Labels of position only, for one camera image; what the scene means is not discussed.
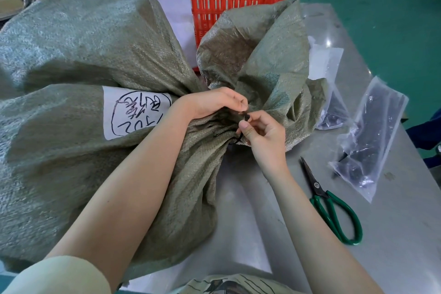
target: clear plastic bag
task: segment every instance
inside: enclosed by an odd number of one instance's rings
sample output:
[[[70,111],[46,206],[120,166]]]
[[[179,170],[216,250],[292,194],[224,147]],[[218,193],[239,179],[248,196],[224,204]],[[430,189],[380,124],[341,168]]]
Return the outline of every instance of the clear plastic bag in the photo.
[[[343,49],[315,44],[315,40],[311,36],[308,36],[308,40],[311,46],[309,53],[309,78],[326,78],[328,83],[326,102],[315,128],[328,130],[342,127],[349,120],[349,113],[335,86],[335,78],[341,56],[343,55]]]
[[[349,133],[337,138],[345,155],[329,164],[368,202],[377,190],[378,177],[408,102],[407,96],[375,77],[361,99]]]

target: scissors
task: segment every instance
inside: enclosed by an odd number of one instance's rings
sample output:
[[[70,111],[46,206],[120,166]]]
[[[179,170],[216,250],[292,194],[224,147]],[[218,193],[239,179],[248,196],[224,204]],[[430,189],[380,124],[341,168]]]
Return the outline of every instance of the scissors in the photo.
[[[305,159],[301,157],[303,168],[306,171],[307,180],[311,185],[312,191],[314,193],[313,197],[309,199],[311,201],[314,208],[320,214],[322,219],[326,222],[328,227],[332,230],[332,232],[337,236],[337,238],[344,244],[348,245],[357,245],[361,242],[363,238],[363,229],[361,228],[360,220],[356,213],[352,210],[351,207],[348,206],[346,202],[341,200],[339,197],[336,197],[330,191],[323,191],[322,187],[318,183],[317,179],[314,178],[314,175],[311,172],[308,164]],[[326,207],[328,208],[328,212],[323,208],[320,199],[323,198],[326,203]],[[337,218],[337,214],[335,213],[334,204],[338,204],[341,208],[345,210],[345,212],[351,218],[352,224],[355,229],[355,237],[353,239],[348,239],[343,230],[341,230],[340,223]]]

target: metal table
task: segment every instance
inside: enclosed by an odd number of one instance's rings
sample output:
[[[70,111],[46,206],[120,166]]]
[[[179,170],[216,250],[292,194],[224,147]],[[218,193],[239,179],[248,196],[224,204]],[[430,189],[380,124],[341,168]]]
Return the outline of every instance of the metal table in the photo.
[[[344,48],[336,84],[353,114],[371,80],[331,5],[303,5],[308,35],[317,44]],[[358,214],[364,237],[348,247],[386,294],[441,293],[441,191],[402,127],[399,128],[372,203],[341,178],[331,179],[342,130],[315,131],[287,153],[292,175],[311,195],[299,165],[304,156],[325,190],[345,200]],[[274,279],[310,293],[271,187],[251,150],[228,149],[217,180],[218,226],[184,262],[131,280],[128,289],[163,294],[192,278],[245,273]],[[345,232],[350,220],[338,213]]]

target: person's left arm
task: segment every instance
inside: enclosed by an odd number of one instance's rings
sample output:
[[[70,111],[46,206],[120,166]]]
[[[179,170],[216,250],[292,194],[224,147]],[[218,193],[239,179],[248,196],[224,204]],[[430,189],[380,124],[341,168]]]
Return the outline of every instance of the person's left arm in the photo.
[[[248,103],[229,88],[189,94],[174,102],[104,181],[46,258],[85,259],[114,291],[161,206],[188,124],[222,107],[245,111]]]

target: white label with black writing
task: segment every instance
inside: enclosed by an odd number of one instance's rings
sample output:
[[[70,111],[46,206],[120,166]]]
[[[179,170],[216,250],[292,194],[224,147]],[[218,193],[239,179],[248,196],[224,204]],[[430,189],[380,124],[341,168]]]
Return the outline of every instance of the white label with black writing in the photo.
[[[103,91],[103,128],[106,140],[156,126],[172,105],[172,98],[168,93],[109,86],[103,86]]]

